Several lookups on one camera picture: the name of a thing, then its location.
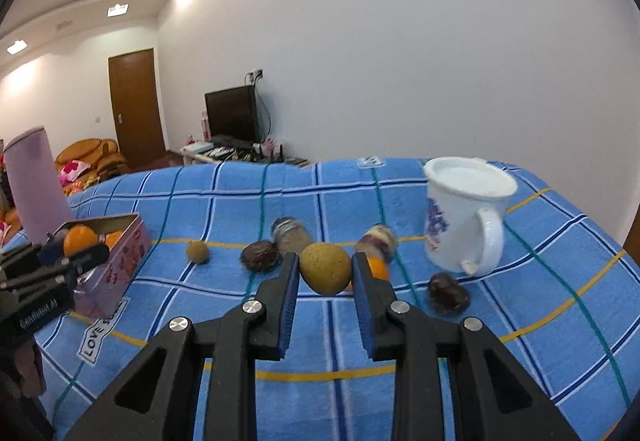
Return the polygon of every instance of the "silver screw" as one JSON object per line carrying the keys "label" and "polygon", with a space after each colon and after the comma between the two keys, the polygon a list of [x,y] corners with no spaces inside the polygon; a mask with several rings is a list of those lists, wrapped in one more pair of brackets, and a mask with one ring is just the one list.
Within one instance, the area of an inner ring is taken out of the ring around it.
{"label": "silver screw", "polygon": [[475,316],[469,316],[469,318],[465,318],[464,321],[465,329],[469,329],[469,331],[479,331],[482,329],[482,321]]}
{"label": "silver screw", "polygon": [[409,309],[411,309],[411,306],[407,302],[404,302],[402,300],[391,302],[391,310],[394,313],[398,313],[399,315],[403,315],[409,312]]}
{"label": "silver screw", "polygon": [[260,309],[262,309],[262,304],[258,300],[247,300],[242,304],[242,311],[250,315],[259,312]]}
{"label": "silver screw", "polygon": [[178,316],[169,322],[169,329],[174,333],[184,331],[189,326],[189,321],[184,316]]}

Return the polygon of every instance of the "mug rim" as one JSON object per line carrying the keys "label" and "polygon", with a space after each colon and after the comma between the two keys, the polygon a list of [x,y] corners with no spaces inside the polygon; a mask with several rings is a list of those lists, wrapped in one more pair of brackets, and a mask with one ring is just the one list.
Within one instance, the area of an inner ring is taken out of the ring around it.
{"label": "mug rim", "polygon": [[[508,188],[505,188],[504,191],[500,193],[482,193],[482,192],[473,192],[468,190],[462,190],[460,188],[455,188],[454,186],[450,186],[449,184],[443,182],[438,178],[438,173],[436,172],[436,167],[438,164],[443,162],[455,162],[458,164],[464,164],[465,166],[473,167],[477,170],[484,170],[485,172],[491,172],[492,175],[500,176],[505,185],[509,185]],[[459,195],[461,197],[472,198],[472,199],[481,199],[484,201],[495,201],[497,199],[506,199],[514,195],[518,189],[518,183],[516,180],[509,175],[507,172],[500,170],[498,167],[487,163],[487,161],[479,158],[470,158],[470,157],[458,157],[458,156],[444,156],[444,157],[436,157],[431,159],[425,163],[424,167],[422,167],[422,171],[424,175],[427,177],[430,183],[434,183],[439,188],[446,190],[455,195]]]}

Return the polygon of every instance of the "brown leather couch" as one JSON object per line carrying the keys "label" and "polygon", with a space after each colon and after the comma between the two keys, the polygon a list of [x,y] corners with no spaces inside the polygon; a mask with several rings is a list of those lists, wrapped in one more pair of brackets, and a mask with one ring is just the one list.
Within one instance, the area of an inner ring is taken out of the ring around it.
{"label": "brown leather couch", "polygon": [[73,160],[91,165],[91,170],[87,170],[77,179],[81,182],[94,175],[98,176],[100,181],[105,181],[130,172],[127,160],[120,154],[118,144],[113,139],[83,139],[69,145],[56,157],[56,172],[60,172]]}

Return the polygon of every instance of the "mug handle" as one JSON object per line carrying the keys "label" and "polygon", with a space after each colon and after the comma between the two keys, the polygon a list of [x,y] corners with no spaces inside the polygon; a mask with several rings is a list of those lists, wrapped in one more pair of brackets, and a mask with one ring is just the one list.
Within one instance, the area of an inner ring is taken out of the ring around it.
{"label": "mug handle", "polygon": [[495,208],[480,208],[476,212],[476,217],[480,220],[482,236],[484,236],[484,246],[480,262],[462,261],[460,265],[465,272],[474,277],[476,275],[486,275],[495,269],[500,262],[502,250],[504,249],[504,228],[502,219]]}

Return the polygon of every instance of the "flat screen tv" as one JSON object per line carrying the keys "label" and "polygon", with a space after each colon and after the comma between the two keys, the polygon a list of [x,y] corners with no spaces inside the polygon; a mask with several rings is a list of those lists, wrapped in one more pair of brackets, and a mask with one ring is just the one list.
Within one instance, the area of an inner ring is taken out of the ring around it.
{"label": "flat screen tv", "polygon": [[204,99],[212,136],[222,134],[252,143],[260,142],[253,85],[208,92]]}

